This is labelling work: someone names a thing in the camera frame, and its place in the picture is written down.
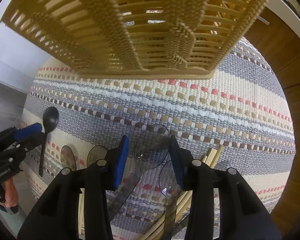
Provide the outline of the person's hand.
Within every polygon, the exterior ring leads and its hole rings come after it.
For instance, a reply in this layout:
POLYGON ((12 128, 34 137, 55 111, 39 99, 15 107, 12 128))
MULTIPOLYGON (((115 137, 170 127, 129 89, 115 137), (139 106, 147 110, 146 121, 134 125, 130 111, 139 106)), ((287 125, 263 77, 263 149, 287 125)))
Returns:
POLYGON ((4 185, 5 185, 5 202, 4 203, 0 202, 0 205, 5 206, 8 209, 17 206, 19 196, 18 196, 18 191, 13 182, 13 178, 11 177, 10 179, 6 180, 4 182, 4 185))

